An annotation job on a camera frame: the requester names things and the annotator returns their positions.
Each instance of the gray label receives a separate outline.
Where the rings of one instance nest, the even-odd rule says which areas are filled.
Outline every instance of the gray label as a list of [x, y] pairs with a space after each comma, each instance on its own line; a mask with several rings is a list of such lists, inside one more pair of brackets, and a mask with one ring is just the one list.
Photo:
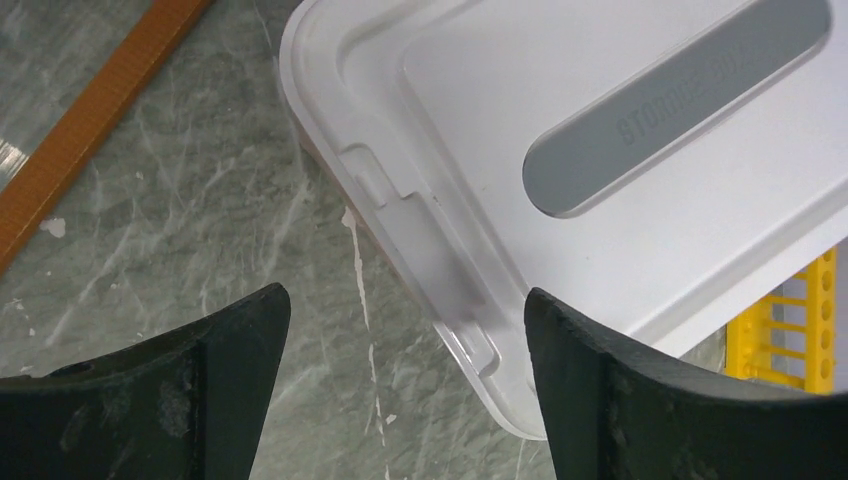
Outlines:
[[644, 171], [637, 167], [811, 51], [829, 29], [826, 0], [751, 4], [539, 139], [524, 159], [527, 195], [548, 215], [579, 214], [604, 189]]

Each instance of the black robotic claw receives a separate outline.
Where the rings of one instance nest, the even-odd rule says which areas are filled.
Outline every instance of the black robotic claw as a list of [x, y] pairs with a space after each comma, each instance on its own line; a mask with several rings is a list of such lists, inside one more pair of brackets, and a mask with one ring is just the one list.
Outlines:
[[812, 396], [666, 356], [534, 290], [525, 326], [557, 477], [837, 480], [848, 395]]
[[0, 379], [0, 478], [247, 479], [290, 314], [271, 285], [110, 355]]

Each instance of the gray tabletop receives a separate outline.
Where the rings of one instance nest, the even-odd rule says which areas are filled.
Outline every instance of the gray tabletop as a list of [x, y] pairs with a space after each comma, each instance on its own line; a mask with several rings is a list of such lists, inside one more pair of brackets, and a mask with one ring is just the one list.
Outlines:
[[[0, 377], [280, 282], [294, 313], [252, 478], [553, 479], [547, 444], [498, 427], [360, 232], [366, 329], [344, 203], [277, 88], [298, 3], [219, 0], [179, 47], [0, 280]], [[149, 4], [0, 0], [0, 186]], [[721, 345], [690, 359], [715, 368]]]

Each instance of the brown wooden strip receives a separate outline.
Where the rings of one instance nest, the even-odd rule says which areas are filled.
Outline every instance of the brown wooden strip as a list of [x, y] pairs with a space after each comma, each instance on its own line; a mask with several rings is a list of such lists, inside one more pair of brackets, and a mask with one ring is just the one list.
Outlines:
[[0, 272], [56, 206], [212, 0], [155, 0], [0, 192]]

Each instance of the white plastic lid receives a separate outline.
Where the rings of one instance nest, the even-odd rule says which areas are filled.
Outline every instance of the white plastic lid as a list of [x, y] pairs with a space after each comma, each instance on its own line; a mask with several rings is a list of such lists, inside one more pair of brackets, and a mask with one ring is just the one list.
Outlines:
[[[280, 72], [492, 415], [540, 439], [531, 287], [680, 356], [848, 236], [844, 15], [848, 0], [306, 0]], [[683, 103], [657, 100], [666, 81]], [[597, 191], [548, 211], [582, 184], [543, 173], [537, 208], [536, 151]]]

